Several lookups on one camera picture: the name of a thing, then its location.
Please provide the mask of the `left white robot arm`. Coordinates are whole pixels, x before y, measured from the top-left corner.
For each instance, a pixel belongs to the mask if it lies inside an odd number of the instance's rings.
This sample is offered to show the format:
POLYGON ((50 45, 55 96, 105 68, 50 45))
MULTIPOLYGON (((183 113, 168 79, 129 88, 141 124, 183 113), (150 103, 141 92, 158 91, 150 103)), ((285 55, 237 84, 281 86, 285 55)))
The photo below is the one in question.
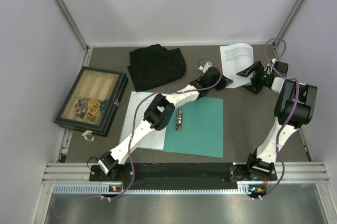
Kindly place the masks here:
POLYGON ((136 115, 134 115, 131 133, 98 159, 97 166, 106 179, 116 179, 120 172, 118 166, 125 164, 146 136, 153 131, 165 129, 178 107, 206 96, 210 89, 222 90, 233 83, 233 80, 225 77, 216 67, 200 66, 199 69, 203 75, 191 81, 183 89, 172 94, 149 95, 154 98, 146 108, 141 122, 137 124, 136 115))

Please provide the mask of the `teal file folder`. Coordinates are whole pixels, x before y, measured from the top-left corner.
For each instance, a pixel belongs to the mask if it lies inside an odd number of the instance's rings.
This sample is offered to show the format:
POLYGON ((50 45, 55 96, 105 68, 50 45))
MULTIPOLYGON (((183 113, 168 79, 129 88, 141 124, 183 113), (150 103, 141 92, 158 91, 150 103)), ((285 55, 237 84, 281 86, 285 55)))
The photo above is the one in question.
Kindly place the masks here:
POLYGON ((179 154, 223 157, 224 104, 219 98, 204 97, 183 105, 182 129, 175 129, 175 111, 166 127, 164 151, 179 154))

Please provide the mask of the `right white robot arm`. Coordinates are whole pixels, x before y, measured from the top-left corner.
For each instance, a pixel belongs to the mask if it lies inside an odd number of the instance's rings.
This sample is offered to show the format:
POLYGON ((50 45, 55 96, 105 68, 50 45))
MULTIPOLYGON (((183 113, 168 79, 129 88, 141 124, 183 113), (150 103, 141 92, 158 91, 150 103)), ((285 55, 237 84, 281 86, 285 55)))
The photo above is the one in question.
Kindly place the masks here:
POLYGON ((276 179, 274 164, 278 153, 286 141, 313 117, 318 88, 288 78, 288 68, 287 63, 274 59, 267 67, 256 62, 237 73, 240 77, 250 77, 248 91, 258 94, 267 87, 279 96, 274 108, 275 121, 265 141, 249 155, 245 165, 230 166, 230 176, 234 181, 276 179))

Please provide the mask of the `black glass-lid display box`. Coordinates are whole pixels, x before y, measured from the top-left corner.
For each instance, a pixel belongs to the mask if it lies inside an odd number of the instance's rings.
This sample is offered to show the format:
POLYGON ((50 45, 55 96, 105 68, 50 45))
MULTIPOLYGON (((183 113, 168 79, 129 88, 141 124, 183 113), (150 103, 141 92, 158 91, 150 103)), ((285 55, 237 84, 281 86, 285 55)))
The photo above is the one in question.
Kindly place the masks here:
POLYGON ((54 122, 106 137, 127 84, 125 73, 83 66, 54 122))

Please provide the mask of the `white zip tie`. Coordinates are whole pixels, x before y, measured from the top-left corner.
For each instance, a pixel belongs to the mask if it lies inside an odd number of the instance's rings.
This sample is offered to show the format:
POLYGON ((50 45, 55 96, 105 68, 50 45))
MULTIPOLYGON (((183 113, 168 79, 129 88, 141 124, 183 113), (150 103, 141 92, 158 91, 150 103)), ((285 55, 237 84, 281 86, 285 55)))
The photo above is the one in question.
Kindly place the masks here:
POLYGON ((87 130, 87 131, 83 132, 82 136, 88 142, 94 141, 94 135, 93 135, 93 132, 91 130, 87 130))

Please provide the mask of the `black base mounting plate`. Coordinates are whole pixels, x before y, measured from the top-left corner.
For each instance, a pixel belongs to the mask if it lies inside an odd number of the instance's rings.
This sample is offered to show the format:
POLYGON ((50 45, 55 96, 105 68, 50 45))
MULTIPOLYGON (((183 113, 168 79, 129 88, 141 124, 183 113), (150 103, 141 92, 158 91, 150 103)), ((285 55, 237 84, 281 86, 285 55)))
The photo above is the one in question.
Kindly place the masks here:
POLYGON ((249 172, 246 164, 234 165, 229 162, 216 163, 134 163, 117 165, 106 175, 98 165, 91 167, 89 181, 122 182, 136 189, 153 190, 194 190, 194 189, 235 189, 236 183, 254 182, 259 184, 267 179, 276 181, 276 171, 267 175, 249 172))

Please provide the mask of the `white paper sheet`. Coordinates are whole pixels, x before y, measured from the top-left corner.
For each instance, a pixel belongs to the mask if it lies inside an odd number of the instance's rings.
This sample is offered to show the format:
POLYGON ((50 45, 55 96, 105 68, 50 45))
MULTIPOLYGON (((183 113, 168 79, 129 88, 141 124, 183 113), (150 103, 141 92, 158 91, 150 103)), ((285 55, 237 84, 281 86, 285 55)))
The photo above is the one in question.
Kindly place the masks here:
MULTIPOLYGON (((119 144, 132 133, 135 110, 138 104, 150 94, 151 93, 149 92, 136 92, 136 91, 131 92, 126 115, 124 118, 121 136, 119 139, 119 144)), ((138 109, 136 115, 135 128, 137 128, 137 126, 140 125, 141 121, 144 118, 145 110, 150 105, 153 98, 154 96, 148 98, 144 103, 140 105, 140 108, 138 109)), ((146 135, 146 137, 143 138, 138 148, 150 150, 164 150, 165 133, 166 129, 163 129, 161 131, 153 130, 150 134, 146 135)))
POLYGON ((220 56, 223 75, 233 83, 226 88, 238 88, 250 85, 249 77, 238 76, 237 73, 245 70, 254 63, 253 47, 246 43, 236 43, 227 46, 220 46, 220 56))

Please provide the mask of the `black folder clip mechanism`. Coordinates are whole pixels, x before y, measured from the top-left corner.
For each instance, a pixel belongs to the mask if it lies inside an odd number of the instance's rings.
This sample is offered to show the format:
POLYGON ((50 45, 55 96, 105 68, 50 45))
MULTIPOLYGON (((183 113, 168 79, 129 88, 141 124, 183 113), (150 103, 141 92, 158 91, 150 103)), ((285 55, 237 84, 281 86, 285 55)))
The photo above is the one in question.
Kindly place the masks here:
POLYGON ((182 122, 183 122, 183 111, 182 109, 178 108, 175 117, 175 130, 181 131, 182 130, 182 122))

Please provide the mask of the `black folded cloth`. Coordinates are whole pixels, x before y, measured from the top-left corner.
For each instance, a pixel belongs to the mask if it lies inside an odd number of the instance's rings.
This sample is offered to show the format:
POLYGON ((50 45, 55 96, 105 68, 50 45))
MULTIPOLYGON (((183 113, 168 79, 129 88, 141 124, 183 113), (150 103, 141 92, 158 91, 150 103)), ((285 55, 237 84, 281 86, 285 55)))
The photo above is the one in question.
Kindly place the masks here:
POLYGON ((160 44, 130 52, 127 67, 135 91, 147 91, 182 78, 186 62, 180 48, 167 49, 160 44))

